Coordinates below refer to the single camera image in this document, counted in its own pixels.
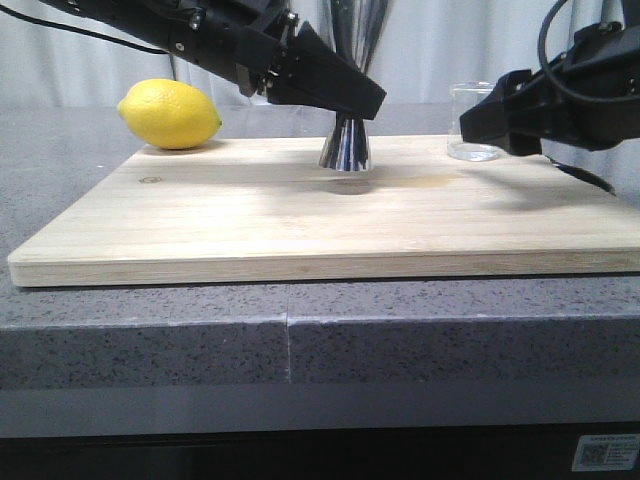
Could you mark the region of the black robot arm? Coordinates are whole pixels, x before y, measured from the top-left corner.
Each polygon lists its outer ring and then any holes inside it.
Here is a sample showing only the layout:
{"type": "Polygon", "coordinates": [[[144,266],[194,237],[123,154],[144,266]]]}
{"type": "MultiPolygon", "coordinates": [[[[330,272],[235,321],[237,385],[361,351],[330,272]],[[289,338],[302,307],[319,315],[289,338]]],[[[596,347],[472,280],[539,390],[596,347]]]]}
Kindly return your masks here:
{"type": "Polygon", "coordinates": [[[286,1],[53,1],[235,84],[242,95],[373,119],[386,95],[286,1]]]}

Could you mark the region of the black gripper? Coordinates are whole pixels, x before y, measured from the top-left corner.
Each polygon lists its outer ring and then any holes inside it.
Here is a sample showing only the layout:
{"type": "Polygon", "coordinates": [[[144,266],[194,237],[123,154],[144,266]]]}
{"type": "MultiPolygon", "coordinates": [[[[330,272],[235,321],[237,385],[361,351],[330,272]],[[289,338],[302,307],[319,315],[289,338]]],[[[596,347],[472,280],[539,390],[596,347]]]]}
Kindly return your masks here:
{"type": "Polygon", "coordinates": [[[295,37],[299,16],[291,10],[289,1],[237,4],[250,15],[249,22],[240,29],[234,52],[241,94],[265,95],[269,82],[280,75],[290,49],[293,60],[287,73],[287,89],[269,89],[270,103],[375,118],[386,91],[338,56],[308,22],[302,24],[295,37]]]}
{"type": "Polygon", "coordinates": [[[543,139],[598,151],[639,137],[639,3],[624,1],[621,23],[583,28],[567,52],[549,61],[547,34],[564,5],[555,2],[542,21],[544,74],[503,75],[484,100],[461,115],[464,141],[529,156],[542,153],[543,139]]]}

